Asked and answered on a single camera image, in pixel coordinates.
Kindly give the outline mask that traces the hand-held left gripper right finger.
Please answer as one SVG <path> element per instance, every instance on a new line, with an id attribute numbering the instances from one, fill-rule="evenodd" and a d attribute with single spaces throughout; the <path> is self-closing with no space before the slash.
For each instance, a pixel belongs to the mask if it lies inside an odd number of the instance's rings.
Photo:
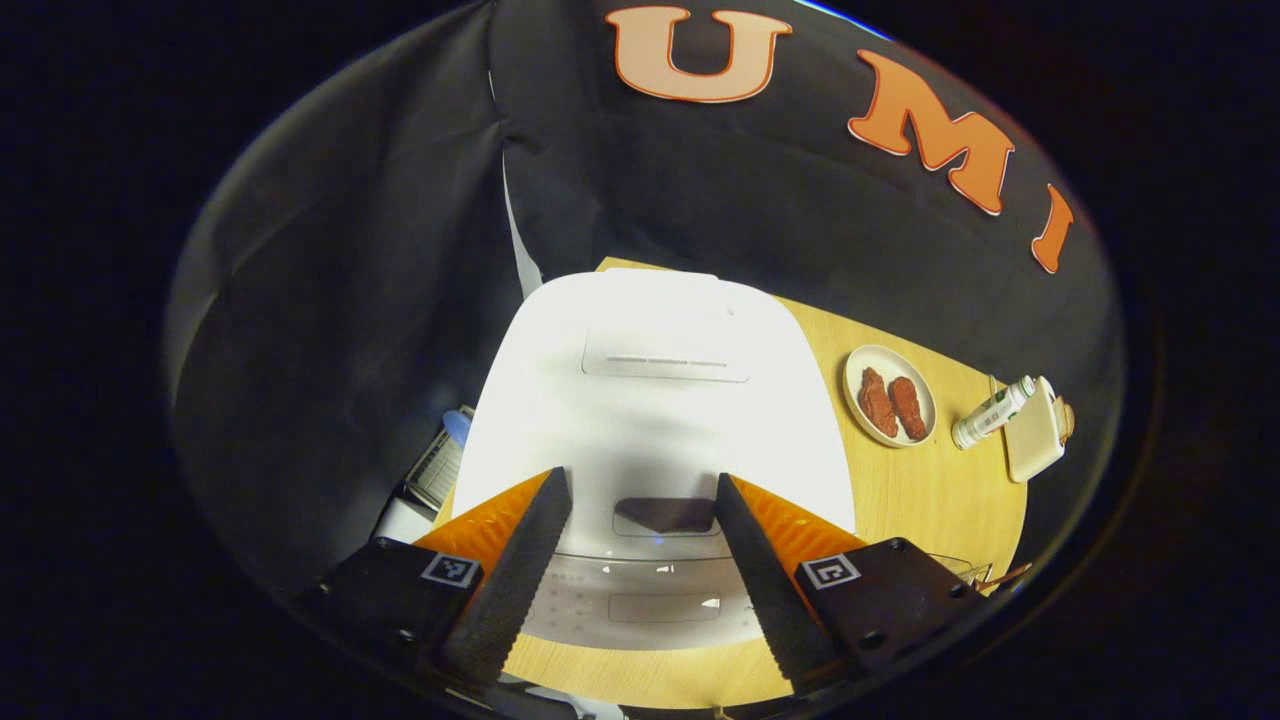
<path id="1" fill-rule="evenodd" d="M 876 543 L 736 475 L 716 519 L 765 643 L 799 694 L 922 655 L 988 600 L 901 537 Z"/>

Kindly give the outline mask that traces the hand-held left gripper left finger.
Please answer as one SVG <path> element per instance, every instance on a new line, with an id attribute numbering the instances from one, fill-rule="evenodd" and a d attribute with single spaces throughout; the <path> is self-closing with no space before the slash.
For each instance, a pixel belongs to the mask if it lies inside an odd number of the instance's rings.
<path id="1" fill-rule="evenodd" d="M 552 468 L 413 542 L 369 541 L 294 600 L 307 624 L 398 676 L 493 685 L 573 501 Z"/>

